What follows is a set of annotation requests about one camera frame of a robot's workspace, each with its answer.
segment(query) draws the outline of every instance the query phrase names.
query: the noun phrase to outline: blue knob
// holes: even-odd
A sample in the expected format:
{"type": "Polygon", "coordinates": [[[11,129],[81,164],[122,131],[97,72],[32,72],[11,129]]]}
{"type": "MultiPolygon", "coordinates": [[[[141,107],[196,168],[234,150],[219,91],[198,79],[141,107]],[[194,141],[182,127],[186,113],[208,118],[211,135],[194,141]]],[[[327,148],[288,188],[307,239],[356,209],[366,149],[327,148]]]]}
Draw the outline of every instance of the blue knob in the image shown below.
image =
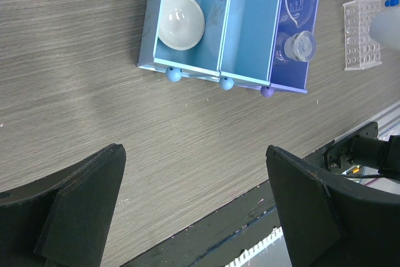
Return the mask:
{"type": "Polygon", "coordinates": [[[231,78],[220,78],[219,79],[219,86],[225,91],[232,89],[233,85],[234,85],[234,81],[231,78]]]}
{"type": "Polygon", "coordinates": [[[398,6],[399,0],[390,0],[390,6],[398,6]]]}
{"type": "Polygon", "coordinates": [[[182,70],[178,68],[169,67],[165,70],[165,75],[167,76],[168,80],[172,83],[176,83],[180,81],[182,78],[182,70]]]}

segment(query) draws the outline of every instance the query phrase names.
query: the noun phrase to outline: clear container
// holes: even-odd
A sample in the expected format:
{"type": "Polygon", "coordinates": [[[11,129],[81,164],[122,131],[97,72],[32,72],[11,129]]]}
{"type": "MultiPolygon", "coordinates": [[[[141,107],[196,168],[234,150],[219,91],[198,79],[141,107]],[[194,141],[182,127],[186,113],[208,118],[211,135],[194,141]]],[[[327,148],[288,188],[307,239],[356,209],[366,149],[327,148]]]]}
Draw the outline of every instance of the clear container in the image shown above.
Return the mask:
{"type": "Polygon", "coordinates": [[[400,50],[400,8],[390,8],[371,23],[370,36],[382,45],[400,50]]]}
{"type": "Polygon", "coordinates": [[[282,65],[291,59],[300,62],[310,62],[316,52],[316,40],[312,33],[303,31],[289,36],[278,33],[276,38],[274,64],[282,65]]]}
{"type": "Polygon", "coordinates": [[[301,28],[312,16],[315,0],[284,0],[279,23],[293,22],[301,28]]]}

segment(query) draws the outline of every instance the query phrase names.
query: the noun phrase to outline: glass beaker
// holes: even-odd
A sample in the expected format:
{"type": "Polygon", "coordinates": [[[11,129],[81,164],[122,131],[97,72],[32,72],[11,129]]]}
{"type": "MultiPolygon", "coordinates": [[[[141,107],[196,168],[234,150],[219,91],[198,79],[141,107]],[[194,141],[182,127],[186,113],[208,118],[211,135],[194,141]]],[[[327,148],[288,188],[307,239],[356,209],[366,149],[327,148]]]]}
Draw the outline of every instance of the glass beaker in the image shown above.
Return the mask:
{"type": "Polygon", "coordinates": [[[278,33],[276,38],[274,64],[283,65],[290,60],[310,62],[316,52],[316,40],[309,31],[289,36],[286,33],[278,33]]]}
{"type": "Polygon", "coordinates": [[[294,22],[297,28],[301,28],[310,19],[314,7],[315,0],[284,0],[279,23],[294,22]]]}

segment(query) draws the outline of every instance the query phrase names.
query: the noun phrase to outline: purple knob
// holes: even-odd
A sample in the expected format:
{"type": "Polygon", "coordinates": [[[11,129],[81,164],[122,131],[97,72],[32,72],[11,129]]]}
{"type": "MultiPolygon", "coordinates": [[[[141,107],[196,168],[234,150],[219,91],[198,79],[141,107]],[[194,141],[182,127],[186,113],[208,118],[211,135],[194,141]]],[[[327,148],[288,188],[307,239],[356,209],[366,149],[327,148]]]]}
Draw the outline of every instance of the purple knob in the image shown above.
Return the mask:
{"type": "Polygon", "coordinates": [[[261,88],[261,95],[263,95],[264,97],[272,97],[273,94],[275,93],[274,88],[269,88],[269,87],[262,87],[261,88]]]}

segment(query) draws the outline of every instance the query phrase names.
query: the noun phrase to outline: clear plastic cup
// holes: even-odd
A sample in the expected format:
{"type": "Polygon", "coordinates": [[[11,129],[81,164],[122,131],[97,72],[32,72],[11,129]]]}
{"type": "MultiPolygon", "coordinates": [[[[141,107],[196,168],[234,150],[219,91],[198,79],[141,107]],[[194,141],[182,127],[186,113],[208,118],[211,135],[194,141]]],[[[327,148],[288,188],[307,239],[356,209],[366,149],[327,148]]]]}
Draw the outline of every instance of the clear plastic cup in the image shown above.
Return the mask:
{"type": "Polygon", "coordinates": [[[316,40],[312,33],[303,31],[289,36],[286,33],[278,33],[274,53],[274,64],[283,65],[291,60],[310,62],[316,52],[316,40]]]}

